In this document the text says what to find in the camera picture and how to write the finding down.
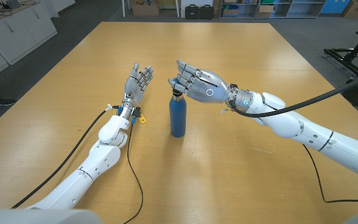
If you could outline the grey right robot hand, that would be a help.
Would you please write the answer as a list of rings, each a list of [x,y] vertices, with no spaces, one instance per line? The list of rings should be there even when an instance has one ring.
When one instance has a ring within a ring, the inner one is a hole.
[[[219,75],[198,69],[184,61],[177,60],[178,75],[168,82],[175,93],[185,94],[202,103],[225,103],[246,112],[254,102],[254,94],[227,84]]]

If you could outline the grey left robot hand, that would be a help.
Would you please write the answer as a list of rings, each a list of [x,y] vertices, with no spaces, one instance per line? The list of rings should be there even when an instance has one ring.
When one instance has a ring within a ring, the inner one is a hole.
[[[123,104],[131,104],[134,108],[139,105],[143,99],[144,91],[153,79],[153,72],[154,70],[150,65],[139,71],[139,64],[135,63],[129,78],[126,80]]]

